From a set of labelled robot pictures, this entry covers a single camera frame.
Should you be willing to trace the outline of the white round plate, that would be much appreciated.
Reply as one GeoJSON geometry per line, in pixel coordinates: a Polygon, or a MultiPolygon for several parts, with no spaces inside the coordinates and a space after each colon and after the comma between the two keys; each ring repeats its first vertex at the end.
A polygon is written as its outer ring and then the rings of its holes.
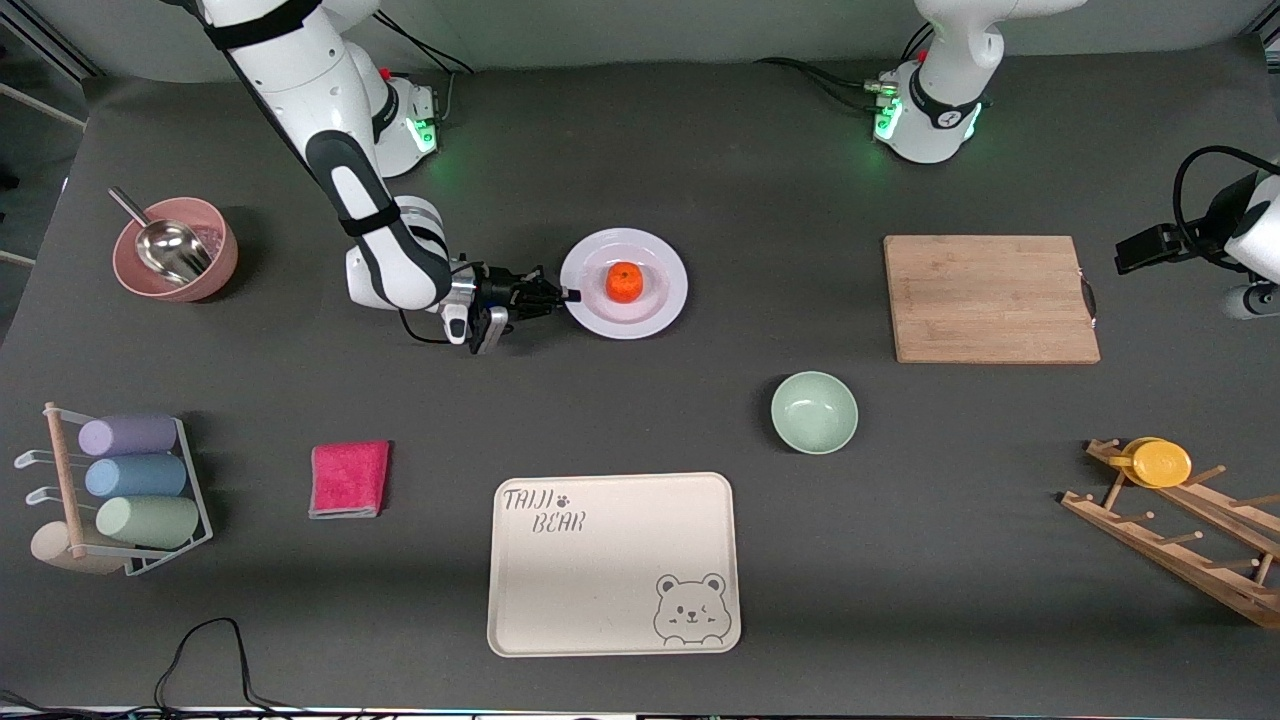
{"type": "Polygon", "coordinates": [[[568,302],[570,314],[585,329],[609,340],[641,340],[672,324],[689,297],[684,260],[664,240],[646,231],[612,228],[579,241],[559,269],[567,290],[579,290],[580,302],[568,302]],[[605,295],[605,273],[613,263],[640,265],[643,296],[632,304],[612,302],[605,295]]]}

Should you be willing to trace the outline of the wooden cutting board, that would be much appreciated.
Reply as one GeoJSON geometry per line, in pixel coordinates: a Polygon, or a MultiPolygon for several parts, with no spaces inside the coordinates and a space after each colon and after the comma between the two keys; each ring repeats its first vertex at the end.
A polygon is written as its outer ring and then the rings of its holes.
{"type": "Polygon", "coordinates": [[[899,363],[1101,360],[1071,237],[890,234],[883,251],[899,363]]]}

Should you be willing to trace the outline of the pink folded cloth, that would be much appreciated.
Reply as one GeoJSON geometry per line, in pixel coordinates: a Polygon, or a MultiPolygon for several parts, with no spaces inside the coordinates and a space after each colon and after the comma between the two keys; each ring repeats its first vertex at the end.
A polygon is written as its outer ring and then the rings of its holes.
{"type": "Polygon", "coordinates": [[[308,518],[378,518],[384,506],[392,448],[389,439],[314,447],[308,518]]]}

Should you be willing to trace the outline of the pink bowl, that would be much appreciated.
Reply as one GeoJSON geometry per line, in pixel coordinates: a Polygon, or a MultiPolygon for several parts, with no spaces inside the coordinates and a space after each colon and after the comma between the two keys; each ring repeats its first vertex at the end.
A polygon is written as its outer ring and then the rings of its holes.
{"type": "Polygon", "coordinates": [[[137,222],[129,222],[119,233],[111,252],[111,268],[125,290],[143,299],[172,304],[204,301],[220,292],[230,281],[239,260],[237,238],[221,211],[196,197],[174,197],[147,208],[150,217],[183,222],[192,227],[210,251],[211,266],[197,279],[175,286],[148,269],[136,252],[137,222]]]}

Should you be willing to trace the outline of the beige bear print tray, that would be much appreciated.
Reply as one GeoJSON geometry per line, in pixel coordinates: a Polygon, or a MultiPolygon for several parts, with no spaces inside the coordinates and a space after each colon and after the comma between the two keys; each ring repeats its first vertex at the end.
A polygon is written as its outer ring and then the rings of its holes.
{"type": "Polygon", "coordinates": [[[512,478],[486,639],[507,659],[723,653],[742,633],[733,491],[713,471],[512,478]]]}

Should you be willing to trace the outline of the pale green bowl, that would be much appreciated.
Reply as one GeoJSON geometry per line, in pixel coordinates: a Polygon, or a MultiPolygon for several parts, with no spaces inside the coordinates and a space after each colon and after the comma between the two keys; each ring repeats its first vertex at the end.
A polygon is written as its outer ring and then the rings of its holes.
{"type": "Polygon", "coordinates": [[[827,455],[841,450],[855,436],[860,415],[851,389],[823,372],[786,377],[771,398],[774,433],[800,454],[827,455]]]}

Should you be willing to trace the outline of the wooden dish rack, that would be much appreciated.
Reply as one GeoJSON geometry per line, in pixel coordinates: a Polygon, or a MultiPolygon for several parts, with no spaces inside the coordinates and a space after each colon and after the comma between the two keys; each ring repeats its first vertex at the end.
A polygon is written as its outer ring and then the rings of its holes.
{"type": "Polygon", "coordinates": [[[1114,482],[1102,498],[1066,491],[1060,505],[1254,625],[1280,632],[1280,492],[1231,497],[1210,487],[1210,480],[1222,475],[1226,468],[1215,465],[1197,470],[1192,457],[1193,469],[1185,483],[1169,488],[1143,487],[1132,469],[1112,465],[1132,441],[1088,439],[1085,455],[1112,471],[1114,482]],[[1248,550],[1248,556],[1210,559],[1190,547],[1204,538],[1202,530],[1161,534],[1149,528],[1155,512],[1119,512],[1117,498],[1129,487],[1158,496],[1212,533],[1248,550]]]}

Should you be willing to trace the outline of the metal scoop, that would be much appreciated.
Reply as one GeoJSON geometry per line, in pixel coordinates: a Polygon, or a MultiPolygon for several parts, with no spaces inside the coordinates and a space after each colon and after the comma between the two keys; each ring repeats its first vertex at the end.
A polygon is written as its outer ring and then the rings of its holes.
{"type": "Polygon", "coordinates": [[[152,273],[170,284],[186,286],[210,268],[212,256],[189,225],[151,217],[116,186],[110,186],[108,193],[140,224],[136,255],[152,273]]]}

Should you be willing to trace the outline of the purple cup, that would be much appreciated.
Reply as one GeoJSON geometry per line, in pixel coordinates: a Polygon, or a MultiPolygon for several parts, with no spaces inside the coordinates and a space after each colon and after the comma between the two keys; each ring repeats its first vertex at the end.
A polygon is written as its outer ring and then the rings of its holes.
{"type": "Polygon", "coordinates": [[[91,457],[168,454],[177,442],[175,419],[163,414],[102,416],[78,433],[79,448],[91,457]]]}

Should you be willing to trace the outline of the blue cup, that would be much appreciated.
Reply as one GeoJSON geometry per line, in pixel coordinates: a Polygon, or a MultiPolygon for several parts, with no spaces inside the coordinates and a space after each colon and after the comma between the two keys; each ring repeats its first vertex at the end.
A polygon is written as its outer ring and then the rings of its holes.
{"type": "Polygon", "coordinates": [[[84,474],[86,489],[100,498],[125,496],[177,497],[187,484],[187,466],[170,454],[104,457],[84,474]]]}

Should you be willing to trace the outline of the green cup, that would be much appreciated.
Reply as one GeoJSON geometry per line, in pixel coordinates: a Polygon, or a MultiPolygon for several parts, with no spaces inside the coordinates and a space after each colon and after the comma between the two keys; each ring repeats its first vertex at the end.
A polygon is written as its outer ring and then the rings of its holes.
{"type": "Polygon", "coordinates": [[[123,543],[177,550],[196,533],[200,514],[186,497],[125,496],[108,500],[96,512],[99,533],[123,543]]]}

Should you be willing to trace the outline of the wooden rack rod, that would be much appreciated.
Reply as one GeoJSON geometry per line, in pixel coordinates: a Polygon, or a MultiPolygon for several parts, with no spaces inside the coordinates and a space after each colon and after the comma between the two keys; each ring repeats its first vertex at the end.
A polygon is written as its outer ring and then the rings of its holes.
{"type": "Polygon", "coordinates": [[[84,548],[83,527],[72,475],[70,454],[67,448],[67,437],[63,428],[61,409],[52,401],[46,402],[44,405],[44,415],[47,421],[54,466],[58,474],[58,487],[61,496],[64,523],[67,524],[69,542],[68,550],[73,559],[81,560],[88,553],[84,548]]]}

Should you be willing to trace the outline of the beige cup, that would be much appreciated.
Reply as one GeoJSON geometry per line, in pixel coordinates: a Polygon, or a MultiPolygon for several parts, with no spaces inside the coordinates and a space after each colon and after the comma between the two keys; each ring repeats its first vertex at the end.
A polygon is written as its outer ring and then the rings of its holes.
{"type": "Polygon", "coordinates": [[[129,559],[110,555],[87,553],[82,559],[74,557],[70,550],[69,528],[61,520],[50,521],[36,530],[29,542],[29,551],[41,562],[93,575],[115,573],[129,562],[129,559]]]}

